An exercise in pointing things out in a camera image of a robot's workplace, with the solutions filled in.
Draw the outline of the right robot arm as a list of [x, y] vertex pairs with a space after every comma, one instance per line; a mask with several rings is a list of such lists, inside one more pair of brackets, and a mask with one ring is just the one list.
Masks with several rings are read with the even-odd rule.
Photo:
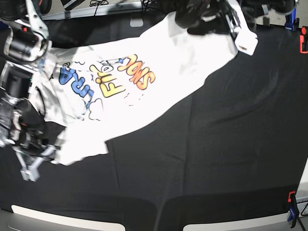
[[11, 145], [24, 172], [51, 161], [59, 143], [44, 139], [47, 104], [43, 81], [52, 74], [55, 57], [51, 53], [49, 30], [41, 16], [50, 10], [49, 0], [3, 0], [0, 20], [10, 34], [1, 58], [0, 76], [4, 95], [0, 99], [0, 145]]

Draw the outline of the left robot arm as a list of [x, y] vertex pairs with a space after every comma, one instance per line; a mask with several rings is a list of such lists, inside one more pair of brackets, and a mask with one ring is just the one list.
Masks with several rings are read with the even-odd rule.
[[192, 35], [226, 34], [235, 39], [243, 28], [240, 13], [252, 24], [270, 10], [290, 15], [297, 5], [297, 0], [185, 0], [176, 12], [176, 23]]

